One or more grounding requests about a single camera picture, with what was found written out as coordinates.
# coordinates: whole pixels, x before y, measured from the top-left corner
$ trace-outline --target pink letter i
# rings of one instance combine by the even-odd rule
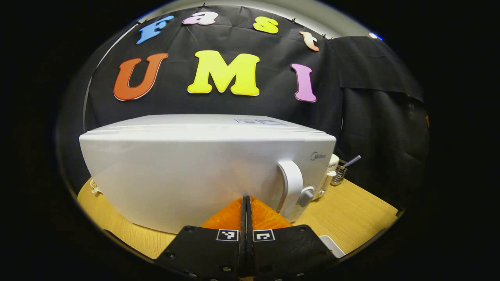
[[[313,71],[309,67],[298,63],[292,63],[291,68],[297,74],[297,92],[295,93],[295,98],[302,102],[314,103],[316,96],[313,94],[310,76]]]

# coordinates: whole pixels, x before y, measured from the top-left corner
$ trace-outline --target black fabric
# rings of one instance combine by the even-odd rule
[[[336,155],[346,179],[398,209],[422,183],[429,150],[423,93],[396,54],[364,36],[330,41],[342,87],[343,124]]]
[[[182,21],[202,11],[218,13],[216,23],[211,25],[184,25]],[[155,21],[174,15],[160,34],[137,45],[139,30]],[[264,16],[278,21],[275,34],[253,28],[255,18]],[[318,42],[320,51],[310,50],[299,31],[308,31]],[[110,39],[106,46],[115,42]],[[231,93],[230,87],[219,93],[213,86],[208,94],[188,93],[198,67],[197,51],[220,52],[229,64],[239,54],[252,54],[260,58],[256,65],[258,96],[241,96]],[[129,85],[138,85],[146,72],[146,58],[157,53],[168,53],[161,62],[152,89],[135,100],[120,101],[114,97],[113,88],[124,61],[141,58],[134,68]],[[97,51],[91,61],[99,61],[102,51]],[[299,101],[295,98],[297,78],[291,64],[297,63],[312,69],[312,90],[317,102]],[[322,36],[289,19],[272,13],[238,6],[206,6],[189,8],[164,14],[136,26],[125,35],[101,62],[89,88],[85,110],[85,130],[145,115],[156,114],[240,114],[269,116],[322,130],[338,136],[341,126],[342,94],[339,88],[337,68],[334,66],[333,50]],[[91,71],[81,72],[69,90],[79,103],[63,114],[66,126],[59,130],[60,150],[70,154],[63,162],[68,172],[68,181],[78,192],[88,180],[89,173],[80,152],[78,136],[82,124],[82,107]]]

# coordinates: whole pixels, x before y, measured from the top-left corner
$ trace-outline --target blue letter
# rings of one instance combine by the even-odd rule
[[[150,25],[147,25],[146,27],[143,27],[140,31],[140,39],[137,41],[137,45],[141,44],[142,42],[148,40],[149,38],[155,37],[158,34],[160,34],[160,29],[164,28],[167,26],[167,21],[173,19],[173,15],[169,15],[165,18],[162,18],[158,21],[155,21],[151,23]]]

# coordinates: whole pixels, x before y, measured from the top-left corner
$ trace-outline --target white microwave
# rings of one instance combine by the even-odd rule
[[[266,116],[171,114],[109,124],[79,141],[119,213],[176,234],[246,195],[295,221],[321,191],[336,138]]]

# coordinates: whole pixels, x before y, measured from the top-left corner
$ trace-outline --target table surface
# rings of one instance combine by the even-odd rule
[[[129,222],[102,193],[91,192],[91,179],[77,196],[87,215],[102,229],[156,259],[176,235]],[[309,225],[318,236],[330,236],[347,254],[389,227],[396,220],[396,212],[393,206],[345,179],[337,186],[330,185],[324,196],[312,201],[293,225]]]

